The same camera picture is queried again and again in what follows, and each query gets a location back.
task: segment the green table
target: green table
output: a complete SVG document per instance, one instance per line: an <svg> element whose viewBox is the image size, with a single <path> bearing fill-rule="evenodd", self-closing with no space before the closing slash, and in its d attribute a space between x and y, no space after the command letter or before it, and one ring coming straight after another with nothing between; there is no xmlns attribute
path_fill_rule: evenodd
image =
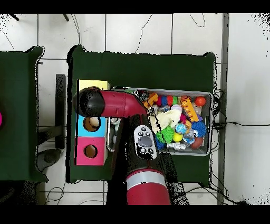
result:
<svg viewBox="0 0 270 224"><path fill-rule="evenodd" d="M196 55L149 55L86 52L81 45L74 46L68 53L69 84L67 88L69 114L67 123L67 181L110 180L112 153L104 166L75 166L74 140L75 117L71 106L76 93L77 79L106 80L111 86L190 90L213 92L215 56L206 53ZM208 186L209 155L174 155L178 181L200 182Z"/></svg>

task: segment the yellow block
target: yellow block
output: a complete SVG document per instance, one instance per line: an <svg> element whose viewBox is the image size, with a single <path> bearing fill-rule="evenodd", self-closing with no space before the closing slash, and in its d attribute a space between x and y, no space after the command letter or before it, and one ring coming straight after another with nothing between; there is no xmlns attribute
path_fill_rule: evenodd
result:
<svg viewBox="0 0 270 224"><path fill-rule="evenodd" d="M109 90L110 84L107 81L101 81L101 80L79 80L79 90L82 90L87 87L96 86L100 89Z"/></svg>

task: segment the orange ball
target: orange ball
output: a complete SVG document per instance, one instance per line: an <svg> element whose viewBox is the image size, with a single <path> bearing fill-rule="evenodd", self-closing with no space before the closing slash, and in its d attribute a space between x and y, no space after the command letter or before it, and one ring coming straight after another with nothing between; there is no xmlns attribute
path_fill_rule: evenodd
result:
<svg viewBox="0 0 270 224"><path fill-rule="evenodd" d="M205 100L204 97L197 97L197 98L195 99L195 104L196 104L197 106L203 106L205 103L206 103L206 100Z"/></svg>

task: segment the shape sorter box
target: shape sorter box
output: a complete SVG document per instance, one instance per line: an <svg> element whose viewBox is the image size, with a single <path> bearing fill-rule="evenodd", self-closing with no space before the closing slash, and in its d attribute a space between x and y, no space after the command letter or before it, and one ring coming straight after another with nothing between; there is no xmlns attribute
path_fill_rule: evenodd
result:
<svg viewBox="0 0 270 224"><path fill-rule="evenodd" d="M110 84L107 81L100 80L79 80L79 91L96 86L100 89L110 89ZM78 133L75 136L78 137L77 144L75 146L75 165L104 165L107 158L107 126L108 119L105 117L98 118L99 125L95 131L88 131L85 128L85 117L79 115L78 121ZM95 150L95 153L88 152L88 150Z"/></svg>

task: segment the blue spiky ball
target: blue spiky ball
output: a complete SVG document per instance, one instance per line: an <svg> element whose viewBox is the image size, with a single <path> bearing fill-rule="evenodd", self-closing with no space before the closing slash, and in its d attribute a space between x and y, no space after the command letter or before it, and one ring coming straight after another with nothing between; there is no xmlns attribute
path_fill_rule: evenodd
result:
<svg viewBox="0 0 270 224"><path fill-rule="evenodd" d="M191 128L198 131L198 137L202 138L205 136L206 127L203 122L192 122Z"/></svg>

